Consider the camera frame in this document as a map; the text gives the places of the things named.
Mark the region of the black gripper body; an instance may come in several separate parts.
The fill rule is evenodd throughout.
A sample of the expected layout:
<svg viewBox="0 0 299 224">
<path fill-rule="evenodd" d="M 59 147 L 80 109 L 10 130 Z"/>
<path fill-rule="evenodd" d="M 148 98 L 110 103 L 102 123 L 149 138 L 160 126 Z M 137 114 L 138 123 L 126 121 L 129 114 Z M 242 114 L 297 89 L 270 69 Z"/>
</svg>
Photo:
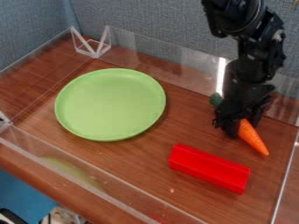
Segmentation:
<svg viewBox="0 0 299 224">
<path fill-rule="evenodd" d="M 222 98 L 214 109 L 214 116 L 220 118 L 245 117 L 253 107 L 266 107 L 274 86 L 270 84 L 249 83 L 241 77 L 237 63 L 229 62 L 225 66 L 222 82 Z"/>
</svg>

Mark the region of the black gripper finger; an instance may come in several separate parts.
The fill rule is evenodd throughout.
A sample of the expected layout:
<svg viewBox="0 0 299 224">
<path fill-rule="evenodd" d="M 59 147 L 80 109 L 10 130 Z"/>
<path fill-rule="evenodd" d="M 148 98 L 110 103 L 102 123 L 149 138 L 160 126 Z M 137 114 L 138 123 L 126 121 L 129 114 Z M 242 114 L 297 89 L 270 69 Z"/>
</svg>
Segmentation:
<svg viewBox="0 0 299 224">
<path fill-rule="evenodd" d="M 266 111 L 266 107 L 253 107 L 249 111 L 248 121 L 254 128 L 258 125 L 261 116 Z"/>
<path fill-rule="evenodd" d="M 220 128 L 228 137 L 236 138 L 238 136 L 238 118 L 222 118 Z"/>
</svg>

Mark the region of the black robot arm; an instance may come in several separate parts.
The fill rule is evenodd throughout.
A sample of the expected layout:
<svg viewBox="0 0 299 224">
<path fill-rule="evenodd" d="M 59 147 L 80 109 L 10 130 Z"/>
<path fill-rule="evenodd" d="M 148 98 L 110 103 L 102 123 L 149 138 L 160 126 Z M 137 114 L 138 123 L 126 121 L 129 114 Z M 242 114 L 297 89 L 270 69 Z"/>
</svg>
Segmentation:
<svg viewBox="0 0 299 224">
<path fill-rule="evenodd" d="M 237 58 L 225 65 L 222 100 L 214 109 L 213 126 L 229 137 L 240 131 L 240 120 L 258 124 L 272 100 L 268 82 L 282 67 L 284 22 L 268 9 L 265 0 L 200 0 L 209 32 L 237 41 Z"/>
</svg>

